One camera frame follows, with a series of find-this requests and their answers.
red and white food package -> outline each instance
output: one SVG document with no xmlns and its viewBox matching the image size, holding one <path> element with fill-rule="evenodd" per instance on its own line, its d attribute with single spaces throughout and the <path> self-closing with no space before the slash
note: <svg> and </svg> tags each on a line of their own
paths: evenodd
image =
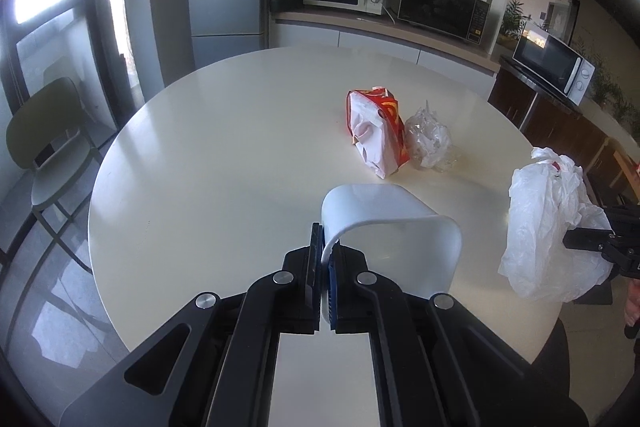
<svg viewBox="0 0 640 427">
<path fill-rule="evenodd" d="M 398 100 L 385 87 L 349 92 L 347 127 L 364 163 L 380 178 L 409 160 Z"/>
</svg>

round white table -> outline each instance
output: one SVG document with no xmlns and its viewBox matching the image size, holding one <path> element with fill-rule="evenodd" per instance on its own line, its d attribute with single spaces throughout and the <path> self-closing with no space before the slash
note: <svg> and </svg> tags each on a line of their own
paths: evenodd
<svg viewBox="0 0 640 427">
<path fill-rule="evenodd" d="M 364 165 L 345 100 L 373 86 L 390 89 L 404 119 L 429 100 L 460 150 L 451 171 L 407 164 L 380 180 Z M 520 299 L 497 273 L 511 175 L 531 162 L 530 150 L 462 84 L 398 58 L 301 46 L 217 62 L 150 100 L 104 158 L 89 212 L 100 297 L 133 349 L 197 293 L 242 293 L 279 269 L 287 251 L 308 244 L 335 186 L 395 183 L 458 222 L 463 248 L 450 293 L 532 361 L 560 304 Z M 334 335 L 327 325 L 311 337 L 283 335 L 272 425 L 377 425 L 375 400 L 365 335 Z"/>
</svg>

chair seat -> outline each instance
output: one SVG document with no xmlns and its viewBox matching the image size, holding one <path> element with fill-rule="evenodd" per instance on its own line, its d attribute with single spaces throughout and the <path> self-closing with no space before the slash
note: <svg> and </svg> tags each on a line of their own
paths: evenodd
<svg viewBox="0 0 640 427">
<path fill-rule="evenodd" d="M 34 208 L 44 210 L 54 203 L 75 183 L 91 160 L 91 145 L 77 133 L 36 170 L 31 189 Z"/>
</svg>

silver screw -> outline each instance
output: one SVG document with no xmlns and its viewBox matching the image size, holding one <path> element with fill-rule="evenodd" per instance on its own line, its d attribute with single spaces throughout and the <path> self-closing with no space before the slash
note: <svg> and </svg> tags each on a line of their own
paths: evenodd
<svg viewBox="0 0 640 427">
<path fill-rule="evenodd" d="M 216 296 L 213 293 L 201 293 L 196 297 L 196 306 L 206 310 L 216 303 Z"/>
<path fill-rule="evenodd" d="M 279 271 L 273 274 L 273 282 L 276 284 L 289 284 L 293 280 L 293 274 L 287 271 Z"/>
<path fill-rule="evenodd" d="M 375 284 L 377 280 L 378 278 L 376 277 L 376 274 L 371 272 L 360 272 L 356 277 L 356 281 L 358 281 L 360 284 L 364 284 L 365 286 Z"/>
<path fill-rule="evenodd" d="M 436 295 L 433 298 L 433 303 L 435 304 L 436 308 L 439 308 L 441 310 L 450 310 L 451 308 L 453 308 L 453 299 L 451 298 L 451 295 L 447 295 L 446 293 Z"/>
</svg>

clear plastic bag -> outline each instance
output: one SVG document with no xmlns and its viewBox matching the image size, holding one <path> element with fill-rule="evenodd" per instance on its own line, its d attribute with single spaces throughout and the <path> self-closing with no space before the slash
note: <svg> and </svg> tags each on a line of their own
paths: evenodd
<svg viewBox="0 0 640 427">
<path fill-rule="evenodd" d="M 535 147 L 538 162 L 513 172 L 507 248 L 498 273 L 523 298 L 569 302 L 609 276 L 612 264 L 598 252 L 569 250 L 569 229 L 610 230 L 587 197 L 582 168 L 552 149 Z"/>
<path fill-rule="evenodd" d="M 404 122 L 404 144 L 416 167 L 446 171 L 456 161 L 449 129 L 429 111 L 429 102 Z"/>
</svg>

